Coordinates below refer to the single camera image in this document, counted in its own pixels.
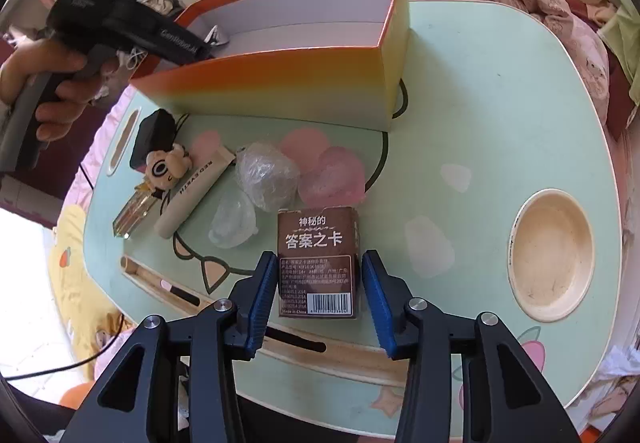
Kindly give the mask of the orange gradient cardboard box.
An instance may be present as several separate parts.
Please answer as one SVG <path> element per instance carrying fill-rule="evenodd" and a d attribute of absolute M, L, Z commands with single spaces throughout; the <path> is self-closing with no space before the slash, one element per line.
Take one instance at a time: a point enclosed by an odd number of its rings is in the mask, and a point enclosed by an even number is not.
<path fill-rule="evenodd" d="M 199 0 L 177 21 L 229 41 L 182 67 L 148 56 L 130 83 L 157 106 L 390 129 L 408 0 Z"/>

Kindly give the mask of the cream cosmetic tube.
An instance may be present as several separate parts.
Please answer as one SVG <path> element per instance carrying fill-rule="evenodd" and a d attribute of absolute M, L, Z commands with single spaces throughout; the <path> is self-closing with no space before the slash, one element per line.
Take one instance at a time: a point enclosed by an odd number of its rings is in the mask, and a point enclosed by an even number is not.
<path fill-rule="evenodd" d="M 235 155 L 227 147 L 218 147 L 212 157 L 172 195 L 155 222 L 155 233 L 164 239 L 174 235 L 234 159 Z"/>

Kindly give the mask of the green curtain cloth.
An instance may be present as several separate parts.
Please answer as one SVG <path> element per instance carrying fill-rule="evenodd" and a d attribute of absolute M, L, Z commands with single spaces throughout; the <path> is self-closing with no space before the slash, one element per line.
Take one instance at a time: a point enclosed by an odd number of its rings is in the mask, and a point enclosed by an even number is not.
<path fill-rule="evenodd" d="M 629 97 L 639 105 L 639 11 L 631 0 L 615 0 L 614 16 L 600 29 L 603 42 L 614 53 L 630 84 Z"/>

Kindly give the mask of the pink heart jelly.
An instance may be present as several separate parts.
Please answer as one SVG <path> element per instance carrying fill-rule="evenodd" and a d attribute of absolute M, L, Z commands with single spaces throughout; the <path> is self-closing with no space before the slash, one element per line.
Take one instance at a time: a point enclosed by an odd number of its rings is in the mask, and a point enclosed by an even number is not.
<path fill-rule="evenodd" d="M 364 199 L 366 182 L 366 171 L 356 154 L 333 146 L 323 151 L 317 166 L 300 178 L 298 195 L 306 207 L 352 207 Z"/>

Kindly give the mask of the black box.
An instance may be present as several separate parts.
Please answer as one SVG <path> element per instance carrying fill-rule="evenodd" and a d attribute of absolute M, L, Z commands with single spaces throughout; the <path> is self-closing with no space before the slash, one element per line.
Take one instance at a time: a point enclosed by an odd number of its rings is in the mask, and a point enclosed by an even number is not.
<path fill-rule="evenodd" d="M 129 160 L 131 169 L 143 172 L 148 164 L 146 157 L 152 151 L 168 151 L 177 133 L 174 116 L 165 109 L 157 109 L 144 118 L 139 126 L 134 148 Z"/>

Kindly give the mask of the clear heart jelly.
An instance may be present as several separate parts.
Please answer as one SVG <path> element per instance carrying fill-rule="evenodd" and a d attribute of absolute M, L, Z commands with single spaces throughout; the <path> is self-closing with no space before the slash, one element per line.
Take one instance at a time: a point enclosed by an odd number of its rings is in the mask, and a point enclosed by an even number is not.
<path fill-rule="evenodd" d="M 232 249 L 257 233 L 254 204 L 241 189 L 229 189 L 218 203 L 208 232 L 209 241 L 217 248 Z"/>

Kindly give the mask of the bubble wrap ball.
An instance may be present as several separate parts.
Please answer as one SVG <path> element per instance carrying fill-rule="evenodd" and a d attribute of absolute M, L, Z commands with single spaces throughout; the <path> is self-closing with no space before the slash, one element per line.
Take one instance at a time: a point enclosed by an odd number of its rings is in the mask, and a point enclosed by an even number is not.
<path fill-rule="evenodd" d="M 242 191 L 262 211 L 277 212 L 294 201 L 300 172 L 276 146 L 245 146 L 236 155 L 235 173 Z"/>

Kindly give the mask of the silver cone top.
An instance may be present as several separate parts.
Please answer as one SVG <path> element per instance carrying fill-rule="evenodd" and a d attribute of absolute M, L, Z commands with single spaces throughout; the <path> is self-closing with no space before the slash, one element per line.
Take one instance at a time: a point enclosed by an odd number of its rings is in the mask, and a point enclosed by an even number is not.
<path fill-rule="evenodd" d="M 229 43 L 229 37 L 220 25 L 214 25 L 206 34 L 204 42 L 210 47 L 220 47 Z"/>

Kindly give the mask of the brown card box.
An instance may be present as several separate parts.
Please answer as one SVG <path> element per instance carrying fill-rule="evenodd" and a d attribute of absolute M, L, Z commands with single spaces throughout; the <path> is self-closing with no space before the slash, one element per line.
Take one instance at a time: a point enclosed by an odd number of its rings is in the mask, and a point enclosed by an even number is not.
<path fill-rule="evenodd" d="M 353 319 L 360 283 L 358 214 L 352 207 L 278 214 L 279 314 Z"/>

